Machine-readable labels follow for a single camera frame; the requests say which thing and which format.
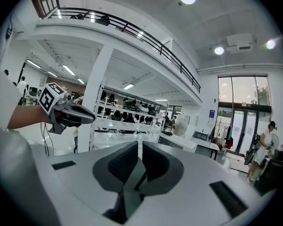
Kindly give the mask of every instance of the blue sign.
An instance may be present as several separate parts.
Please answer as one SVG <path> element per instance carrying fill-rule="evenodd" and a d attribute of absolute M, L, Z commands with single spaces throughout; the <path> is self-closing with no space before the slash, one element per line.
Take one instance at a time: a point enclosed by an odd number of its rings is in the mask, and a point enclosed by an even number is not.
<path fill-rule="evenodd" d="M 209 118 L 214 118 L 214 115 L 215 115 L 215 111 L 214 110 L 210 110 L 209 111 Z"/>

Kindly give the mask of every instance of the black rectangular slot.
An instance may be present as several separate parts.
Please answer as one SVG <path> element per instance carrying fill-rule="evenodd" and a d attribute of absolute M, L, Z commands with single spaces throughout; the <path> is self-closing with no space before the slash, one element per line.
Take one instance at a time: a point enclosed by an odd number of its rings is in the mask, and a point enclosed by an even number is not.
<path fill-rule="evenodd" d="M 217 197 L 220 199 L 221 203 L 232 218 L 238 216 L 247 209 L 245 204 L 224 182 L 219 181 L 211 183 L 210 187 L 213 189 L 214 193 L 216 193 Z"/>
<path fill-rule="evenodd" d="M 73 165 L 75 165 L 74 161 L 65 161 L 65 162 L 53 164 L 52 167 L 54 168 L 54 170 L 59 170 L 62 168 L 73 166 Z"/>

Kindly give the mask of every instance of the air conditioner unit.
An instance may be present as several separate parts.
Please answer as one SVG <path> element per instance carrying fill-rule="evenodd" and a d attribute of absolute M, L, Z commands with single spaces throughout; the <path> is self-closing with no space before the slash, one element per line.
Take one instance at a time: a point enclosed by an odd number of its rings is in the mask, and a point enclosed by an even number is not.
<path fill-rule="evenodd" d="M 231 54 L 251 52 L 253 49 L 253 36 L 250 33 L 235 34 L 226 39 L 228 47 L 225 50 Z"/>

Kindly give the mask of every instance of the woman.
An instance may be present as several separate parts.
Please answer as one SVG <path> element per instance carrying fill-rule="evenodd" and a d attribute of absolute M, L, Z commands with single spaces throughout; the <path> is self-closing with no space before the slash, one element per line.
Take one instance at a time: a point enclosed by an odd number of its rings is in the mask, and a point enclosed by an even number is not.
<path fill-rule="evenodd" d="M 246 180 L 253 181 L 253 173 L 259 168 L 259 165 L 264 160 L 268 149 L 270 149 L 270 145 L 272 142 L 272 134 L 271 132 L 275 128 L 275 122 L 271 121 L 268 125 L 268 129 L 261 134 L 260 136 L 260 148 L 255 152 L 253 161 L 251 163 L 251 167 L 247 174 Z"/>

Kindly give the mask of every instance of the white dress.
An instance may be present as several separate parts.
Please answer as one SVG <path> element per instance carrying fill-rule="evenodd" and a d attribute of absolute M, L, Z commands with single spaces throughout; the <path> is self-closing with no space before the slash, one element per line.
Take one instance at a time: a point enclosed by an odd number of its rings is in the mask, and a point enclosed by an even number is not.
<path fill-rule="evenodd" d="M 264 142 L 267 146 L 269 146 L 272 142 L 272 134 L 268 130 L 266 130 L 264 132 L 264 135 Z M 266 147 L 261 145 L 260 148 L 255 152 L 253 161 L 256 161 L 260 165 L 261 162 L 264 160 L 267 152 L 268 150 L 266 149 Z"/>

